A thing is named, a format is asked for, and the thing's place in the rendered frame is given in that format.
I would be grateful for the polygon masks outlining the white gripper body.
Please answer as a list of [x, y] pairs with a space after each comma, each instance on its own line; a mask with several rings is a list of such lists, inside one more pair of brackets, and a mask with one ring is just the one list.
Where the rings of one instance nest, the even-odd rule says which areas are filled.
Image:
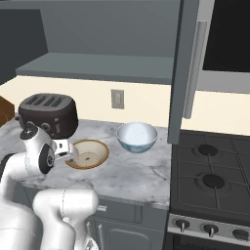
[[73, 162], [78, 157], [78, 154], [79, 152], [75, 145], [70, 144], [66, 160], [69, 162]]

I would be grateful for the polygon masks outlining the grey cabinet door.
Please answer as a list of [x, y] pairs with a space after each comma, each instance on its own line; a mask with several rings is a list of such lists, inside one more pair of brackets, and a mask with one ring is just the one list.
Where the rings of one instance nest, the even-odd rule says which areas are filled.
[[179, 143], [198, 6], [199, 0], [180, 3], [167, 138], [171, 145]]

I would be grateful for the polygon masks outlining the brown rimmed cream bowl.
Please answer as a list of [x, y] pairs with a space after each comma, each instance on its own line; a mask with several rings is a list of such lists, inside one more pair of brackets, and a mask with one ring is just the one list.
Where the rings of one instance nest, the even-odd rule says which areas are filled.
[[83, 140], [73, 144], [77, 154], [66, 160], [66, 164], [78, 170], [87, 170], [102, 165], [109, 156], [106, 144], [97, 140]]

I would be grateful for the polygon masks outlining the dark brown toaster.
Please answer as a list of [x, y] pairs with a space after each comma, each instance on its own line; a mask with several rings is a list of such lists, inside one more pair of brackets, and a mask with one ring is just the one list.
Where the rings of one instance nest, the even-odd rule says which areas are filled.
[[78, 127], [75, 100], [67, 95], [38, 93], [19, 105], [20, 124], [42, 128], [54, 140], [68, 139]]

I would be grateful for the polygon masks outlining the white and blue bowl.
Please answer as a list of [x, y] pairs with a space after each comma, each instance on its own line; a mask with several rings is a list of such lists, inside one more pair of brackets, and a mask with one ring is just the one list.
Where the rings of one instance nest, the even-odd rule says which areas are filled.
[[130, 122], [121, 125], [117, 129], [116, 138], [127, 151], [143, 153], [154, 146], [158, 138], [158, 132], [150, 124]]

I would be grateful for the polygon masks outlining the grey drawer front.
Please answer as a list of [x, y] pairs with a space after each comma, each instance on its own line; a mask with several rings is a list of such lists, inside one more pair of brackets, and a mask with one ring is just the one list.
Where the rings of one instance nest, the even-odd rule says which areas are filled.
[[99, 205], [107, 206], [106, 212], [98, 211], [96, 216], [130, 223], [142, 222], [143, 207], [141, 205], [101, 199]]

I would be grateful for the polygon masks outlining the brown wooden box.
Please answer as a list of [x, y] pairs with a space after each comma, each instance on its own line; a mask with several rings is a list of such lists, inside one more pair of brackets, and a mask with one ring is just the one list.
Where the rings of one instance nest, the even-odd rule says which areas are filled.
[[15, 106], [0, 96], [0, 127], [15, 116]]

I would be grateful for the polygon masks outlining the grey base cupboard door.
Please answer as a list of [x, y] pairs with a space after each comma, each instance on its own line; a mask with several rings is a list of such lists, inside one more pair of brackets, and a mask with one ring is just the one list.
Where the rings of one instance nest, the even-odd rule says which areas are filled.
[[100, 219], [95, 220], [97, 235], [98, 225], [103, 225], [104, 250], [162, 250], [162, 231], [144, 229]]

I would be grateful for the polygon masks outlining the silver hob knob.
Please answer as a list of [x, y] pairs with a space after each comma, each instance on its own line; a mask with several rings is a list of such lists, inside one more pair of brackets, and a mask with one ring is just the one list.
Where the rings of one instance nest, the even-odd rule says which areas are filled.
[[187, 220], [184, 219], [178, 219], [175, 222], [175, 225], [180, 229], [181, 232], [184, 232], [186, 229], [189, 228], [190, 223]]
[[210, 237], [213, 237], [214, 234], [219, 231], [219, 228], [217, 226], [211, 224], [204, 225], [203, 229], [208, 233]]

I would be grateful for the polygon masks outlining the black gas hob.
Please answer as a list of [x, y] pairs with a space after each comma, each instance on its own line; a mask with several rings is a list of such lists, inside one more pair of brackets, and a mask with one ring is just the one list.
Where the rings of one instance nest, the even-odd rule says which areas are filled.
[[[190, 223], [181, 232], [178, 219]], [[210, 237], [204, 225], [219, 231]], [[250, 250], [250, 137], [183, 130], [172, 147], [166, 250]]]

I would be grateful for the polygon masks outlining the grey microwave oven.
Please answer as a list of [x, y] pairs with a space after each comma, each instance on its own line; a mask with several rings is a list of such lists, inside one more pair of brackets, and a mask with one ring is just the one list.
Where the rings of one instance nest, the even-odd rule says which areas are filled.
[[250, 94], [250, 0], [200, 0], [206, 23], [196, 89]]

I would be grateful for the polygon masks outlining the grey wall socket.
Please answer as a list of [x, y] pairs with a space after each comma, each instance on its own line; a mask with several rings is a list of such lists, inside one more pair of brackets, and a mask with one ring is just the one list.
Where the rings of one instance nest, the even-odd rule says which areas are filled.
[[111, 91], [111, 107], [123, 109], [124, 108], [124, 91], [112, 90]]

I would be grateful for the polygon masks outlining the dark grey wall cabinet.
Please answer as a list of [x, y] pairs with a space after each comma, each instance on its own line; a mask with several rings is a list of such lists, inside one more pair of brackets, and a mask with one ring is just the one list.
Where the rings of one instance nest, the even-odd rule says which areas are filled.
[[0, 10], [0, 85], [16, 69], [48, 53], [39, 10]]

